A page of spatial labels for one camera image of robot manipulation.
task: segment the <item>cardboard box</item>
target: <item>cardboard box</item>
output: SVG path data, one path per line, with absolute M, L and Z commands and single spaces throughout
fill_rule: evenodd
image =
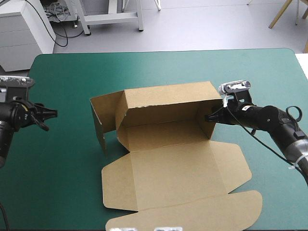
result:
M 210 82 L 129 89 L 91 99 L 97 138 L 117 131 L 130 153 L 102 169 L 103 203 L 138 211 L 111 219 L 106 230 L 183 227 L 185 231 L 250 227 L 257 191 L 229 194 L 251 179 L 241 149 L 211 141 L 205 121 L 221 97 Z

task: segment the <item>floor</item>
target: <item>floor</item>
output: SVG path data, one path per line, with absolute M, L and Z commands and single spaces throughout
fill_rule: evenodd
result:
M 83 0 L 87 14 L 106 13 L 106 0 Z M 308 20 L 295 26 L 296 1 L 283 14 L 273 29 L 268 25 L 284 0 L 162 0 L 162 11 L 154 0 L 142 0 L 144 31 L 137 23 L 91 27 L 91 36 L 82 34 L 69 40 L 67 47 L 55 45 L 54 53 L 186 51 L 254 48 L 290 48 L 302 53 L 308 38 Z M 134 10 L 131 0 L 128 10 Z M 306 5 L 300 4 L 300 16 Z M 65 27 L 69 36 L 78 34 L 72 23 Z M 63 34 L 59 25 L 54 30 Z M 57 42 L 65 44 L 59 37 Z M 27 75 L 27 71 L 0 74 Z

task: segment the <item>green table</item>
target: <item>green table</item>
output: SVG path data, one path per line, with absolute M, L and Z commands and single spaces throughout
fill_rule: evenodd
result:
M 101 169 L 126 150 L 110 132 L 108 156 L 102 153 L 90 109 L 93 96 L 205 80 L 218 87 L 247 79 L 255 104 L 300 106 L 300 126 L 308 132 L 308 82 L 288 49 L 40 55 L 29 76 L 36 81 L 30 100 L 58 109 L 59 117 L 47 122 L 49 132 L 31 126 L 16 133 L 0 169 L 0 200 L 12 229 L 101 230 L 108 219 L 129 214 L 102 203 Z M 257 136 L 277 150 L 268 134 Z M 263 195 L 261 216 L 251 229 L 308 227 L 308 189 L 300 174 L 239 126 L 217 125 L 213 140 L 239 144 L 251 168 L 252 179 L 235 192 Z

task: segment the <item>cable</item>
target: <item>cable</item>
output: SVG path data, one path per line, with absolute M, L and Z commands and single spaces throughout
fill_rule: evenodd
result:
M 6 216 L 5 209 L 4 209 L 4 207 L 3 207 L 3 205 L 1 203 L 0 203 L 0 209 L 2 211 L 2 215 L 3 215 L 6 231 L 10 231 L 10 226 L 9 226 L 8 218 Z
M 59 3 L 54 3 L 52 2 L 49 5 L 49 10 L 51 13 L 53 13 L 55 15 L 55 17 L 60 21 L 63 22 L 65 21 L 65 19 L 67 19 L 67 17 L 70 15 L 68 11 L 67 7 L 64 7 L 63 5 L 60 5 Z
M 255 135 L 251 134 L 250 131 L 248 131 L 247 128 L 245 128 L 241 122 L 235 117 L 235 115 L 230 111 L 230 109 L 227 107 L 227 110 L 229 111 L 230 115 L 236 120 L 236 122 L 250 135 L 252 136 L 256 141 L 258 141 L 260 144 L 262 144 L 264 147 L 266 147 L 267 149 L 269 149 L 271 152 L 273 152 L 277 157 L 279 157 L 281 160 L 283 160 L 284 162 L 288 163 L 289 165 L 293 166 L 293 164 L 288 161 L 287 159 L 283 158 L 281 155 L 279 155 L 276 151 L 274 151 L 272 148 L 270 148 L 269 146 L 267 146 L 265 143 L 263 143 L 261 140 L 259 140 Z M 308 178 L 306 177 L 306 175 L 302 172 L 302 170 L 298 167 L 296 167 L 296 170 L 302 174 L 302 176 L 304 177 L 306 184 L 308 186 Z
M 5 2 L 5 1 L 6 1 L 6 0 L 0 1 L 0 4 L 3 3 L 3 2 Z
M 78 36 L 80 36 L 82 33 L 83 33 L 83 30 L 78 34 L 78 35 L 75 35 L 75 36 L 63 36 L 63 35 L 60 35 L 60 34 L 58 34 L 58 33 L 56 33 L 56 32 L 54 32 L 56 35 L 58 35 L 58 36 L 60 36 L 60 37 L 63 37 L 63 38 L 76 38 L 76 37 L 78 37 Z
M 35 12 L 38 14 L 39 18 L 41 19 L 42 23 L 44 24 L 45 26 L 45 29 L 47 30 L 47 33 L 49 34 L 50 38 L 54 41 L 55 44 L 57 44 L 58 46 L 60 47 L 66 47 L 68 45 L 68 37 L 67 37 L 67 33 L 66 33 L 66 30 L 64 30 L 65 32 L 65 35 L 66 35 L 66 44 L 65 45 L 61 45 L 59 43 L 56 42 L 56 40 L 53 39 L 53 37 L 51 36 L 49 30 L 47 29 L 47 26 L 44 22 L 44 20 L 42 19 L 42 17 L 40 16 L 39 12 L 37 11 L 37 9 L 32 5 L 32 3 L 30 3 L 28 0 L 25 0 L 34 10 Z
M 55 14 L 53 14 L 53 13 L 51 13 L 51 12 L 49 12 L 49 11 L 45 11 L 45 13 L 50 13 L 50 15 L 48 15 L 48 17 L 54 17 L 54 16 L 55 16 Z M 63 30 L 65 31 L 65 28 L 64 28 L 62 22 L 59 21 L 59 23 L 60 23 L 60 25 L 62 26 Z M 55 31 L 54 31 L 54 33 L 55 33 L 56 35 L 60 36 L 60 37 L 69 38 L 69 39 L 70 39 L 70 38 L 76 38 L 76 37 L 80 36 L 80 35 L 83 33 L 83 30 L 82 30 L 79 34 L 74 35 L 74 36 L 63 36 L 63 35 L 58 34 L 58 33 L 55 32 Z

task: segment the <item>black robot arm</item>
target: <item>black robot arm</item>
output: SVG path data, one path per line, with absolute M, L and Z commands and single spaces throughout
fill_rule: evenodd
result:
M 307 181 L 308 137 L 298 126 L 302 118 L 301 109 L 290 106 L 283 111 L 274 106 L 258 107 L 252 103 L 249 88 L 250 83 L 243 80 L 222 84 L 219 92 L 224 95 L 223 105 L 213 114 L 206 115 L 205 119 L 210 122 L 252 128 L 250 134 L 253 137 L 256 130 L 268 132 L 283 153 L 286 162 L 292 164 L 292 168 L 299 170 Z M 297 119 L 290 115 L 291 107 L 298 110 Z
M 34 80 L 27 77 L 0 76 L 0 167 L 3 167 L 13 134 L 20 128 L 37 124 L 48 131 L 44 121 L 57 117 L 57 111 L 28 100 Z

